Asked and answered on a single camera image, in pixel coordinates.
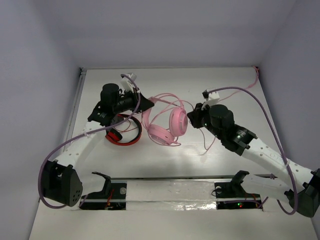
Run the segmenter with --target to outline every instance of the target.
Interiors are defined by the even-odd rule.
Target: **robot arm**
[[[40,191],[43,197],[73,207],[81,196],[99,192],[102,195],[109,194],[110,177],[99,172],[93,172],[86,179],[80,179],[79,170],[90,152],[105,135],[118,133],[114,128],[104,131],[97,131],[101,126],[108,127],[124,120],[120,113],[133,111],[137,107],[137,112],[146,111],[154,106],[154,103],[146,99],[139,89],[134,88],[133,84],[127,80],[135,80],[136,76],[132,73],[122,76],[121,84],[124,88],[114,83],[103,86],[100,93],[100,101],[88,117],[88,122],[84,128],[84,137],[71,143],[71,145],[61,155],[53,161],[47,161],[40,172]]]
[[[256,134],[235,124],[232,111],[224,105],[203,107],[202,103],[198,103],[187,116],[194,128],[206,128],[226,149],[259,164],[277,176],[276,179],[267,179],[254,176],[247,171],[240,171],[230,182],[229,187],[233,191],[262,194],[287,202],[294,207],[292,180],[287,171],[289,165],[298,193],[297,212],[306,217],[315,215],[320,205],[320,169],[314,172],[289,159],[287,165],[284,164],[282,156]]]

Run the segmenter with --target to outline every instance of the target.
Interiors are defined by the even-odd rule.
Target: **headphone ear cup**
[[[170,113],[169,130],[174,137],[184,135],[188,127],[188,118],[186,110],[176,107]]]
[[[161,145],[171,145],[175,142],[175,137],[161,126],[151,124],[148,129],[148,134],[157,143]]]
[[[105,137],[115,142],[119,142],[122,139],[122,135],[120,134],[120,132],[118,132],[114,128],[112,128]]]

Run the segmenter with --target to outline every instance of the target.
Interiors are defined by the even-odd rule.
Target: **pink headphones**
[[[177,100],[173,102],[169,102],[166,100],[162,100],[162,98],[165,97],[174,97]],[[156,102],[163,102],[168,104],[166,108],[164,108],[160,113],[158,113],[149,123],[149,117],[151,113],[151,108],[147,111],[144,111],[141,116],[141,121],[143,127],[147,130],[148,136],[150,139],[155,142],[156,144],[162,145],[162,146],[170,146],[176,147],[180,146],[181,143],[177,142],[178,138],[182,135],[184,135],[187,131],[188,126],[188,118],[187,118],[187,112],[185,110],[183,102],[186,102],[190,104],[189,102],[185,100],[181,100],[176,95],[172,93],[161,93],[156,96],[150,97],[150,101],[156,103]],[[171,111],[170,118],[169,118],[169,129],[165,129],[159,125],[153,124],[153,122],[157,119],[157,117],[167,111]]]

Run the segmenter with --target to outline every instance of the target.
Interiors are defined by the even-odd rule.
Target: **headphones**
[[[165,98],[165,97],[174,97],[177,100],[173,102],[162,100],[162,98]],[[168,106],[164,108],[160,113],[158,113],[151,120],[151,122],[149,122],[151,108],[142,113],[141,115],[142,125],[146,129],[150,139],[156,144],[159,144],[162,146],[171,146],[171,147],[180,146],[181,143],[177,142],[178,138],[180,136],[183,136],[186,133],[187,126],[188,126],[187,112],[183,104],[183,102],[187,102],[187,101],[181,100],[180,98],[178,98],[176,95],[172,93],[161,93],[156,96],[150,97],[149,100],[152,101],[153,103],[163,102],[168,104]],[[170,113],[168,129],[165,129],[162,126],[153,124],[153,122],[156,120],[156,118],[159,115],[170,110],[172,111]]]
[[[122,117],[122,118],[127,118],[127,117],[129,117],[128,114],[118,114],[118,116],[119,116],[119,117]],[[132,116],[132,117],[130,118],[130,120],[132,120],[132,121],[136,124],[136,126],[137,126],[137,128],[138,128],[138,134],[137,134],[137,136],[136,136],[134,139],[132,139],[132,140],[129,141],[129,142],[119,142],[123,137],[122,137],[121,133],[118,132],[115,128],[112,128],[112,129],[105,135],[105,138],[106,138],[109,142],[111,142],[111,143],[113,143],[113,144],[115,144],[115,145],[118,145],[118,146],[130,146],[130,145],[133,145],[133,144],[135,144],[136,142],[138,142],[139,139],[140,139],[140,137],[141,137],[141,134],[142,134],[142,126],[141,126],[141,123],[140,123],[139,120],[138,120],[137,118],[135,118],[134,116]]]

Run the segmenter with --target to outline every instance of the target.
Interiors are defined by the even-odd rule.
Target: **red headphones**
[[[124,118],[129,117],[129,115],[127,115],[127,114],[119,114],[119,116],[124,117]],[[115,144],[115,145],[118,145],[118,146],[130,146],[130,145],[133,145],[133,144],[135,144],[136,142],[138,142],[139,139],[141,138],[141,134],[142,134],[142,125],[141,125],[141,123],[139,122],[139,120],[138,120],[137,118],[135,118],[134,116],[132,116],[132,117],[130,118],[130,120],[132,120],[132,121],[136,124],[136,126],[137,126],[137,128],[138,128],[138,134],[137,134],[137,136],[136,136],[134,139],[132,139],[132,140],[129,141],[129,142],[119,142],[119,141],[122,140],[123,137],[122,137],[121,133],[118,132],[118,131],[117,131],[116,129],[114,129],[114,128],[112,128],[112,129],[107,133],[107,135],[105,135],[105,138],[106,138],[109,142],[111,142],[111,143],[113,143],[113,144]]]

